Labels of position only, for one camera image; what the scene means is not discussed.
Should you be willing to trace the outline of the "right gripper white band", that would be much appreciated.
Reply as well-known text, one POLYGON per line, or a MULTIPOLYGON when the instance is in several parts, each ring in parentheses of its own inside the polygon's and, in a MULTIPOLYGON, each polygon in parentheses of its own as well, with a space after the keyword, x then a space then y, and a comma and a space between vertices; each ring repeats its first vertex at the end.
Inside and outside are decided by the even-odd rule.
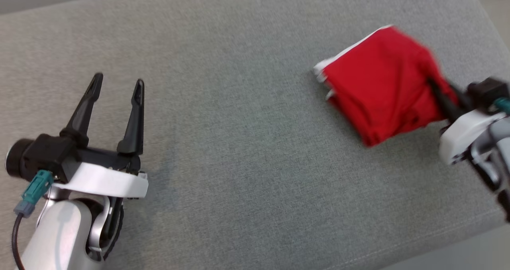
POLYGON ((457 96, 458 107, 442 92, 434 79, 428 78, 428 84, 439 109, 449 122, 453 122, 439 138, 439 157, 447 165, 454 164, 490 124, 506 117, 506 114, 502 112, 488 115, 479 110, 473 110, 459 117, 459 108, 473 109, 471 98, 455 85, 450 85, 457 96))

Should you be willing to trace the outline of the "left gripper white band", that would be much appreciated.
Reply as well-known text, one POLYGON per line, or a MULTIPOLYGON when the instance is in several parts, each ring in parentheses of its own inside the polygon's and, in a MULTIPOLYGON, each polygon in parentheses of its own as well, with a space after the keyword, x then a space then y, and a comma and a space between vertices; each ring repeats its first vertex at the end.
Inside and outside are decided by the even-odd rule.
MULTIPOLYGON (((69 137, 78 148, 89 143, 87 136, 94 103, 100 97, 103 74, 96 73, 84 92, 60 137, 69 137)), ((140 155, 144 146, 145 83, 138 79, 131 98, 131 112, 126 131, 116 152, 86 148, 78 151, 80 160, 65 164, 71 178, 67 183, 54 182, 61 190, 125 199, 144 198, 148 190, 147 174, 141 171, 140 155)))

